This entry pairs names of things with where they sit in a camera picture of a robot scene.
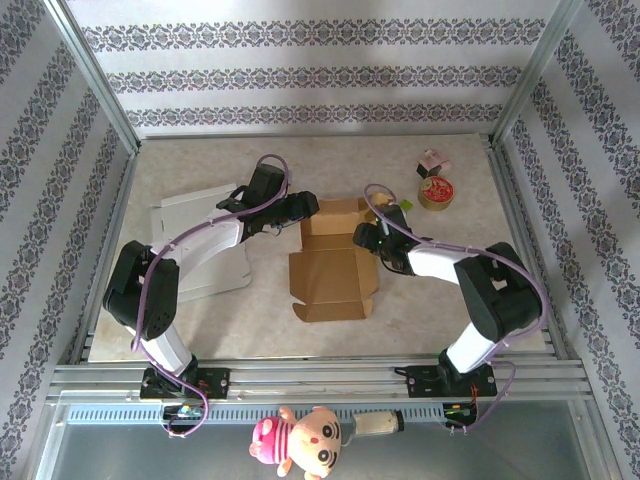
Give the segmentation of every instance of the can lid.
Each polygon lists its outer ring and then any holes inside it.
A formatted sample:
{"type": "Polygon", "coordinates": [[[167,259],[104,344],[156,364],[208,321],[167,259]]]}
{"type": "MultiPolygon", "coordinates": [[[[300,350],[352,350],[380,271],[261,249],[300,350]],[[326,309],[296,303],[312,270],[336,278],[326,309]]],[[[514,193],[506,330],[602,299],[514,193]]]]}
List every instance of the can lid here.
{"type": "Polygon", "coordinates": [[[447,203],[453,198],[453,185],[443,177],[427,177],[422,183],[422,194],[431,202],[447,203]]]}

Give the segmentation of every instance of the plush doll face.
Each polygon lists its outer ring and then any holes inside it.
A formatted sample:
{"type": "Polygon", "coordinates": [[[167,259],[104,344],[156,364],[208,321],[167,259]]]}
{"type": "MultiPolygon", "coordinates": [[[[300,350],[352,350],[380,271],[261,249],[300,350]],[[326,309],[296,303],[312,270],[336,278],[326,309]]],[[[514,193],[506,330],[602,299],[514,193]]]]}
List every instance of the plush doll face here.
{"type": "Polygon", "coordinates": [[[325,478],[340,455],[342,429],[338,417],[325,407],[315,407],[301,418],[289,435],[289,456],[312,475],[325,478]]]}

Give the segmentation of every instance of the tin can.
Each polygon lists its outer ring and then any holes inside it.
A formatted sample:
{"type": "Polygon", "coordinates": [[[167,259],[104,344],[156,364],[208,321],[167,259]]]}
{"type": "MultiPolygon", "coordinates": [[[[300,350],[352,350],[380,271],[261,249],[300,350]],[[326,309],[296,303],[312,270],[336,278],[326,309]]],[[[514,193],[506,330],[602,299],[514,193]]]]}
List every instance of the tin can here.
{"type": "Polygon", "coordinates": [[[444,210],[453,200],[454,189],[443,177],[427,177],[418,191],[418,201],[427,210],[444,210]]]}

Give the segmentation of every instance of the cardboard box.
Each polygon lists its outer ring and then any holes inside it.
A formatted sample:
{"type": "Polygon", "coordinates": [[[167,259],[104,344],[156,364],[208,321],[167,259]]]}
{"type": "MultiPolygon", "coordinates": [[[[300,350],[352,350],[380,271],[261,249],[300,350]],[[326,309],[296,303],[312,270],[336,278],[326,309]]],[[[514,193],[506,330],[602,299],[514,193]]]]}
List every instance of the cardboard box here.
{"type": "MultiPolygon", "coordinates": [[[[376,204],[388,201],[374,197],[376,204]]],[[[319,200],[320,211],[300,222],[302,251],[289,255],[293,311],[304,322],[360,320],[373,310],[377,258],[353,243],[356,226],[374,215],[364,198],[319,200]]]]}

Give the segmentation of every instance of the patterned wallpaper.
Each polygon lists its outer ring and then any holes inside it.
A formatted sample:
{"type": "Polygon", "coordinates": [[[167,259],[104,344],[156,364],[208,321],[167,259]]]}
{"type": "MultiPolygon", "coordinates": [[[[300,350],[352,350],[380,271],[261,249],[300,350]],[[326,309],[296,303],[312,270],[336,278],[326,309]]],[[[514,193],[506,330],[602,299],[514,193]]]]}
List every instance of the patterned wallpaper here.
{"type": "Polygon", "coordinates": [[[556,3],[68,0],[141,137],[489,133],[556,3]]]}
{"type": "Polygon", "coordinates": [[[624,478],[640,478],[638,3],[585,2],[504,146],[624,478]]]}
{"type": "Polygon", "coordinates": [[[128,154],[38,0],[0,0],[0,479],[21,478],[128,154]]]}

